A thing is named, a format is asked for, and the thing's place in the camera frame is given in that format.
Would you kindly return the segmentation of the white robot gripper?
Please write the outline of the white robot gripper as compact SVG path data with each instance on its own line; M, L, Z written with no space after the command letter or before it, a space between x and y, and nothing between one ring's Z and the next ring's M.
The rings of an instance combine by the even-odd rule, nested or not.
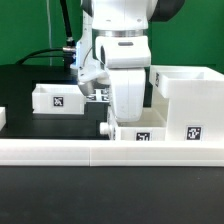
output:
M109 69L110 104L118 122L138 121L142 114L146 74L143 68Z

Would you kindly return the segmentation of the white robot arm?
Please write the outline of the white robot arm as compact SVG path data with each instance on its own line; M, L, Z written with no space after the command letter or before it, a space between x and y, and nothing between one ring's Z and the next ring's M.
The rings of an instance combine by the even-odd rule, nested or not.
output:
M151 65L148 28L166 22L185 0L81 0L83 35L77 43L78 85L84 95L95 82L110 87L110 106L119 122L140 119L146 73Z

